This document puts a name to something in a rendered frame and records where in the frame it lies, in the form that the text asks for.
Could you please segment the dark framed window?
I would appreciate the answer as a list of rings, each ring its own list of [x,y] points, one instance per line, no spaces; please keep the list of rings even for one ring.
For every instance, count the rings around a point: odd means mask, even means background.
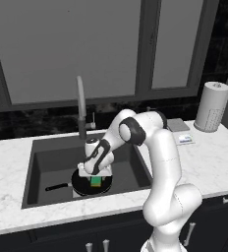
[[[0,112],[194,96],[219,0],[0,0]]]

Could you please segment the dark drawer front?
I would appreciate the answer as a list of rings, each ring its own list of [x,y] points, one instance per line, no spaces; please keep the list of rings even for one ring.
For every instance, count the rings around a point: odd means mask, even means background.
[[[204,199],[201,206],[199,207],[199,210],[202,212],[211,212],[228,209],[228,204],[223,204],[222,202],[223,197],[228,198],[228,195],[221,195]]]

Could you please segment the dark grey sink basin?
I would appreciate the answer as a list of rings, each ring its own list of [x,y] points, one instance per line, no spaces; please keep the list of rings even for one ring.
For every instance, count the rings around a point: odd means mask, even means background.
[[[85,158],[85,142],[77,136],[33,141],[22,207],[27,209],[151,187],[152,177],[139,149],[125,144],[114,151],[114,161],[111,163],[112,185],[107,192],[80,196],[72,187],[45,190],[49,186],[69,183],[78,164]]]

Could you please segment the dark panel under sink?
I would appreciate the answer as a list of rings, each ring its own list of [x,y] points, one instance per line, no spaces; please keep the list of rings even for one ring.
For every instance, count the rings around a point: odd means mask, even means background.
[[[95,219],[79,220],[35,228],[28,231],[28,237],[31,242],[40,242],[44,240],[79,234],[81,232],[99,230],[107,226],[126,224],[128,222],[141,220],[143,220],[142,212],[135,211],[118,215],[99,217]]]

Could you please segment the grey and white kitchen scale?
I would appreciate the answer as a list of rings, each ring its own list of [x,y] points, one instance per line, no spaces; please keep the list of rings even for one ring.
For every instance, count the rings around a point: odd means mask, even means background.
[[[195,142],[190,127],[181,118],[168,119],[167,129],[172,132],[177,146]]]

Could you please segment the black frying pan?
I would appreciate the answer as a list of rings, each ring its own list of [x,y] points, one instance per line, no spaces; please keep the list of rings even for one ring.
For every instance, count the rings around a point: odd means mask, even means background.
[[[72,174],[71,181],[69,183],[61,183],[53,186],[46,187],[46,191],[57,190],[65,187],[72,187],[73,190],[80,196],[92,196],[107,192],[112,185],[113,176],[101,177],[100,187],[91,187],[91,177],[79,177],[79,171],[75,170]]]

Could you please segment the white paper towel roll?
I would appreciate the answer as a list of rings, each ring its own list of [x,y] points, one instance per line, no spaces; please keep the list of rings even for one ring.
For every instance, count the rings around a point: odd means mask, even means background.
[[[228,101],[228,86],[219,82],[206,82],[203,87],[194,126],[205,133],[217,131]]]

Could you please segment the grey tall tap spout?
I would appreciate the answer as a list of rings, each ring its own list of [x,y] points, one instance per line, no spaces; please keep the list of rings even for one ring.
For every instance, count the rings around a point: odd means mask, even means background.
[[[84,92],[83,79],[77,76],[77,89],[78,89],[78,108],[79,108],[79,135],[82,140],[86,139],[86,99]]]

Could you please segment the dark cupboard door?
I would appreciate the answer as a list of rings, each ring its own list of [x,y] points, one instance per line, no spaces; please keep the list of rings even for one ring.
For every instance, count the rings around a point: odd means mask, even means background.
[[[108,252],[141,252],[143,244],[151,234],[152,227],[145,224],[108,227],[97,234],[99,252],[104,252],[104,240],[109,241]]]
[[[211,212],[197,209],[182,228],[182,244],[187,237],[190,222],[195,222],[196,227],[186,247],[188,252],[222,252],[228,238],[228,209]]]
[[[31,242],[27,231],[0,235],[0,252],[87,252],[86,244],[92,243],[97,252],[95,237],[66,236],[40,242]]]

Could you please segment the green sponge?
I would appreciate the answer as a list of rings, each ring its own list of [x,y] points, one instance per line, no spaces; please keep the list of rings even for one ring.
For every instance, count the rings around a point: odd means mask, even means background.
[[[101,177],[100,176],[92,177],[90,179],[90,186],[91,187],[100,187],[101,186]]]

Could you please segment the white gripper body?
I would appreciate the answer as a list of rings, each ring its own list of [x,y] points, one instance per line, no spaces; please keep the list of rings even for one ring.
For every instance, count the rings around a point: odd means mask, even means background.
[[[92,174],[89,174],[85,171],[85,166],[82,162],[78,164],[79,177],[92,177]],[[97,176],[106,177],[112,175],[111,165],[106,166],[104,169],[100,170],[97,173]]]

